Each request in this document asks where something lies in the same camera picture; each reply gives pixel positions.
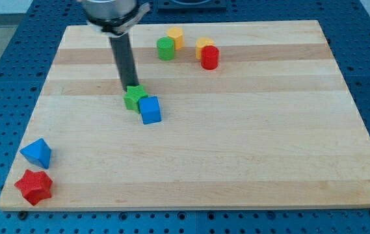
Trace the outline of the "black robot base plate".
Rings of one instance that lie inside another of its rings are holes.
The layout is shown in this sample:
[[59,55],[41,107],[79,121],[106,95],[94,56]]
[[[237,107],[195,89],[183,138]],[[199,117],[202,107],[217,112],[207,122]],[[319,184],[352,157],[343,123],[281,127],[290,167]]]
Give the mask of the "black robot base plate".
[[158,12],[179,10],[226,10],[228,0],[156,0]]

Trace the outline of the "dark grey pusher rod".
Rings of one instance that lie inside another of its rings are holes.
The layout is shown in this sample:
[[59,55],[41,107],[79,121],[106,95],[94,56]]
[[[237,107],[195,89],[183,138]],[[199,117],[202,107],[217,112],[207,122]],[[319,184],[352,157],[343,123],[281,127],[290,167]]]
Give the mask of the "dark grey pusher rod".
[[129,34],[110,37],[109,40],[122,88],[126,92],[129,86],[139,85]]

